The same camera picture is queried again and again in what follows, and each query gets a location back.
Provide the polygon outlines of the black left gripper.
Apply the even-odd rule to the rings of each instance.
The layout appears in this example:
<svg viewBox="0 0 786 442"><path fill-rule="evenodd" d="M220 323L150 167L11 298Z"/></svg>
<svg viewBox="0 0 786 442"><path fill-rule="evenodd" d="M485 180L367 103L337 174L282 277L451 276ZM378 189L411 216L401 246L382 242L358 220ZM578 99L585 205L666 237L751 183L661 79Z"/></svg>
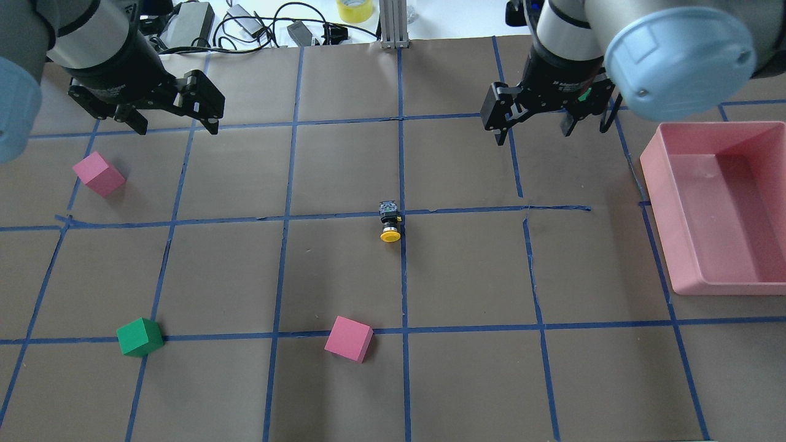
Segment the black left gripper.
<svg viewBox="0 0 786 442"><path fill-rule="evenodd" d="M130 28L120 48L104 61L87 64L64 70L75 81L68 94L91 117L114 117L143 136L148 120L131 108L140 104L143 109L194 118L209 134L219 134L224 94L201 70L191 70L181 78L172 76L138 29Z"/></svg>

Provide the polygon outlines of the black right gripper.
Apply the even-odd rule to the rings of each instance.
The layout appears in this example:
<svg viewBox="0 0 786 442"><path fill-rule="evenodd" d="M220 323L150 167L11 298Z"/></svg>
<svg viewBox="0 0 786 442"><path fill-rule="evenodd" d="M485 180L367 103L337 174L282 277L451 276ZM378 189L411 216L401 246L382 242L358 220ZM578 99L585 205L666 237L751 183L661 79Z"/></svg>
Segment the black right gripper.
<svg viewBox="0 0 786 442"><path fill-rule="evenodd" d="M533 114L564 109L559 128L562 136L569 137L584 118L601 115L607 108L615 85L601 64L602 58L574 61L545 47L531 48L520 85L489 86L480 110L483 128L493 132L496 145L502 146L516 124ZM588 87L593 88L589 98L577 100Z"/></svg>

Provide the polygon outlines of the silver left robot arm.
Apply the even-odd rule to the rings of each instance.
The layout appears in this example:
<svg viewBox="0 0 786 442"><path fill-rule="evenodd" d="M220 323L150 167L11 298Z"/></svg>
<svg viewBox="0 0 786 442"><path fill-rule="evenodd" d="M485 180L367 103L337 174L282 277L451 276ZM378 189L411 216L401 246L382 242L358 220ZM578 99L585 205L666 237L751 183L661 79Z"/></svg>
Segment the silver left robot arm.
<svg viewBox="0 0 786 442"><path fill-rule="evenodd" d="M213 135L225 96L204 72L177 78L139 28L138 1L3 1L1 158L25 150L42 108L41 78L53 63L71 78L68 95L94 120L140 135L144 109L193 118Z"/></svg>

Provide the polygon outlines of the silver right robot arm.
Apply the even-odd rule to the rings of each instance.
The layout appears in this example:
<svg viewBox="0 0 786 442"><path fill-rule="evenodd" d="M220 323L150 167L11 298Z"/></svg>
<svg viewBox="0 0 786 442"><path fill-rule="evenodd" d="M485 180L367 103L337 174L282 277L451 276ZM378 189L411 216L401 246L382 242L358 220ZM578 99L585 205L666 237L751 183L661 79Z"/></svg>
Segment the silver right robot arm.
<svg viewBox="0 0 786 442"><path fill-rule="evenodd" d="M608 131L623 104L678 121L784 73L783 1L511 1L506 14L532 45L519 84L483 101L497 145L539 113L563 112L564 136L590 115Z"/></svg>

